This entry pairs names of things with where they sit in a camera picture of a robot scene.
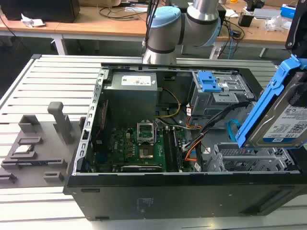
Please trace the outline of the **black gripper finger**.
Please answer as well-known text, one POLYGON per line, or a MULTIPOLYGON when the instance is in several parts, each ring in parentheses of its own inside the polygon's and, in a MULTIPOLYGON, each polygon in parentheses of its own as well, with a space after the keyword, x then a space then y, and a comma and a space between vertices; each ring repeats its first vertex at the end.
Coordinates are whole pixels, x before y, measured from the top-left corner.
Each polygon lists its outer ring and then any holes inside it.
POLYGON ((292 97, 289 99, 289 104, 293 107, 307 106, 307 72, 297 72, 295 75, 297 83, 292 97))

